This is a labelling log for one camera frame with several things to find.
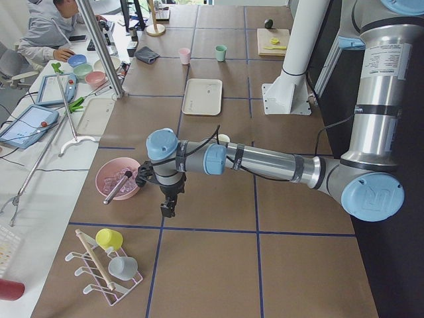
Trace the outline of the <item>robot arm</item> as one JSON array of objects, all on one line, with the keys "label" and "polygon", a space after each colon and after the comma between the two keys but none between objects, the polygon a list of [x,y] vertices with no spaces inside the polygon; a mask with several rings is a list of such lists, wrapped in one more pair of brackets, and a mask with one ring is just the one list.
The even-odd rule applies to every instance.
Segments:
[{"label": "robot arm", "polygon": [[400,210],[405,194],[392,175],[397,167],[392,142],[413,43],[423,35],[423,2],[344,1],[340,32],[343,48],[364,50],[348,151],[338,160],[306,158],[220,141],[217,133],[191,142],[171,129],[154,131],[146,139],[148,160],[138,169],[136,184],[160,187],[163,216],[174,216],[187,172],[220,175],[225,168],[304,183],[363,221],[382,221]]}]

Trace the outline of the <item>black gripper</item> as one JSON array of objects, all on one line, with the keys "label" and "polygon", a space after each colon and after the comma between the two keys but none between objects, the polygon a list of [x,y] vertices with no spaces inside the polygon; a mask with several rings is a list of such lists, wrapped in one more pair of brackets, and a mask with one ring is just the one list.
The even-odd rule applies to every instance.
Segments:
[{"label": "black gripper", "polygon": [[160,190],[165,195],[165,202],[160,204],[162,216],[166,218],[175,217],[175,201],[177,201],[180,193],[185,192],[185,181],[179,180],[172,185],[161,185]]}]

